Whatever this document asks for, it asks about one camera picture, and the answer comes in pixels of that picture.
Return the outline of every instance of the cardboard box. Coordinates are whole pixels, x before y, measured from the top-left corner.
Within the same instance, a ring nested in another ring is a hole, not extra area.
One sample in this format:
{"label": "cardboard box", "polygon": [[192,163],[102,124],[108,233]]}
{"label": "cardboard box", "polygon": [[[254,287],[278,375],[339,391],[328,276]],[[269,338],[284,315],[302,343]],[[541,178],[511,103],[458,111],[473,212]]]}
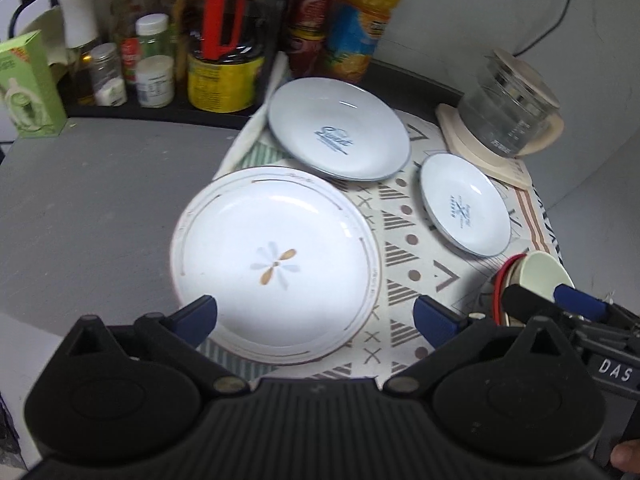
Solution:
{"label": "cardboard box", "polygon": [[19,137],[52,137],[64,127],[39,30],[0,43],[0,96]]}

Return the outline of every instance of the plate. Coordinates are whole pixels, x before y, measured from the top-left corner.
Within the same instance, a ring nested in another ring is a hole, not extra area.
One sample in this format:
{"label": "plate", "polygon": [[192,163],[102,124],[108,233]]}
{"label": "plate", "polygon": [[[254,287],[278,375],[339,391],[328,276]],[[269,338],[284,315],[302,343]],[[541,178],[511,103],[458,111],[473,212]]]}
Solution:
{"label": "plate", "polygon": [[437,229],[476,256],[503,252],[511,238],[509,213],[491,181],[465,159],[437,153],[420,170],[424,206]]}
{"label": "plate", "polygon": [[409,161],[409,136],[391,108],[357,86],[296,79],[269,106],[271,131],[297,160],[344,180],[383,180]]}
{"label": "plate", "polygon": [[340,348],[380,290],[367,221],[333,186],[289,168],[213,181],[180,216],[170,257],[180,304],[216,298],[210,338],[268,364],[300,364]]}

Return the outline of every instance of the gray table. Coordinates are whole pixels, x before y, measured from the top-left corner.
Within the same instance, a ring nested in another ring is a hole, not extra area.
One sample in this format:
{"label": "gray table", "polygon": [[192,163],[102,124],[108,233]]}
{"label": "gray table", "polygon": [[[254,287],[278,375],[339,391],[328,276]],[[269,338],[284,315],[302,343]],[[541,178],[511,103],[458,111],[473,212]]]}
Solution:
{"label": "gray table", "polygon": [[129,324],[177,307],[174,225],[237,132],[71,119],[0,165],[0,312],[57,335],[82,314]]}

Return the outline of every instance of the hand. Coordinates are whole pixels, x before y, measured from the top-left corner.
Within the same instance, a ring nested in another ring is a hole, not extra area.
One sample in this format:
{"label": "hand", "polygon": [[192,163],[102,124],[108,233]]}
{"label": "hand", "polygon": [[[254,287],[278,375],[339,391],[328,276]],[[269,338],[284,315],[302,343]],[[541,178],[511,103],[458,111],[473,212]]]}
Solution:
{"label": "hand", "polygon": [[620,471],[640,474],[640,440],[618,444],[611,452],[611,465]]}

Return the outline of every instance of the orange juice bottle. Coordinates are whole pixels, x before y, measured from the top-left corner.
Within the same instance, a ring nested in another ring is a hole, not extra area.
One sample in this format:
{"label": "orange juice bottle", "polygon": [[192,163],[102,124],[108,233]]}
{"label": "orange juice bottle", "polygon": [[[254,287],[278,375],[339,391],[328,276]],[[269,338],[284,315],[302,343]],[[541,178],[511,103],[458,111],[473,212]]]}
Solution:
{"label": "orange juice bottle", "polygon": [[357,83],[399,0],[346,0],[335,16],[322,56],[324,75]]}

